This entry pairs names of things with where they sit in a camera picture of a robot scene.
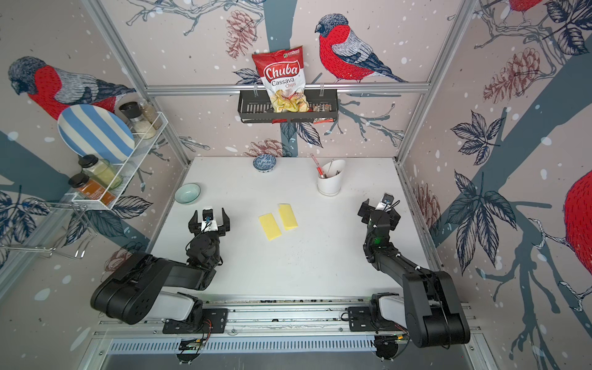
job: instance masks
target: white table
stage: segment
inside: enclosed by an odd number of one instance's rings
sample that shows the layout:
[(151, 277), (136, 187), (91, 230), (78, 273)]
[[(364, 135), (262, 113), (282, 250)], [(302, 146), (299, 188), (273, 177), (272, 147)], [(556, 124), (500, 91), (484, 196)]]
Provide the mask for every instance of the white table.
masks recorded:
[[(158, 236), (152, 254), (185, 262), (185, 245), (193, 238), (187, 224), (195, 210), (221, 208), (230, 217), (230, 231), (220, 238), (222, 266), (200, 298), (224, 300), (338, 299), (369, 297), (403, 289), (388, 275), (376, 271), (362, 250), (366, 225), (357, 215), (370, 198), (376, 206), (383, 193), (401, 200), (401, 215), (391, 241), (402, 254), (428, 267), (409, 206), (391, 158), (346, 158), (343, 186), (335, 197), (316, 188), (313, 160), (278, 158), (275, 169), (259, 173), (252, 158), (196, 157), (184, 184), (201, 187), (190, 205), (175, 203)], [(321, 165), (327, 159), (320, 159)], [(292, 205), (299, 227), (286, 231), (278, 204)], [(259, 216), (272, 213), (282, 236), (267, 240)]]

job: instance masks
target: vent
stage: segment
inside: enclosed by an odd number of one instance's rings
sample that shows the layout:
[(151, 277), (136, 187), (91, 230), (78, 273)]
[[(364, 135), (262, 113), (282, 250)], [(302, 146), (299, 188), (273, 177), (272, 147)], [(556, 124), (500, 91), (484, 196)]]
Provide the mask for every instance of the vent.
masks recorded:
[[(181, 340), (113, 339), (110, 355), (179, 353)], [(200, 353), (364, 352), (375, 351), (374, 336), (212, 337)]]

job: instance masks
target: snack packet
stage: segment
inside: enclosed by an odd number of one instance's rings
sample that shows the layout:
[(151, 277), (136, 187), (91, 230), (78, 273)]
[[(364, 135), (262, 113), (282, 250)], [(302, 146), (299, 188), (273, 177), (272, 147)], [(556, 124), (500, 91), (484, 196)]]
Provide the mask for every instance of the snack packet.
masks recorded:
[(253, 61), (275, 112), (308, 112), (302, 46), (253, 54)]

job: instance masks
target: utensil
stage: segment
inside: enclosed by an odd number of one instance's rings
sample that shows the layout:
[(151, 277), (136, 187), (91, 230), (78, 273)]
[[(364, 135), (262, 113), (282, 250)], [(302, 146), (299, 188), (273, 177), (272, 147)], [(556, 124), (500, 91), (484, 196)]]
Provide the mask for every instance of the utensil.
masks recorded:
[(321, 168), (321, 165), (319, 165), (317, 158), (312, 154), (310, 156), (313, 158), (314, 163), (317, 165), (318, 175), (321, 177), (321, 179), (326, 179), (327, 175), (323, 173), (323, 169)]

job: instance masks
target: cable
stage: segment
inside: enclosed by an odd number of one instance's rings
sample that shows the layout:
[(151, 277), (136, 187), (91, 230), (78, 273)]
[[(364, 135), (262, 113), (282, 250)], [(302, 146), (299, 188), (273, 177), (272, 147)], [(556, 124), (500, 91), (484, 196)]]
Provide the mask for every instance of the cable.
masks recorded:
[(189, 246), (189, 244), (191, 244), (191, 242), (193, 242), (193, 241), (195, 240), (195, 238), (197, 238), (198, 236), (200, 236), (200, 235), (201, 235), (201, 233), (202, 233), (202, 232), (203, 232), (205, 229), (207, 229), (207, 228), (208, 228), (210, 225), (212, 225), (212, 221), (208, 222), (208, 223), (205, 225), (205, 227), (203, 228), (203, 230), (200, 230), (200, 232), (199, 232), (199, 233), (197, 233), (197, 235), (196, 235), (196, 236), (194, 236), (194, 237), (193, 237), (193, 238), (192, 238), (192, 239), (189, 241), (189, 243), (187, 243), (187, 245), (185, 246), (185, 251), (186, 251), (186, 252), (187, 252), (187, 249), (188, 249), (187, 247)]

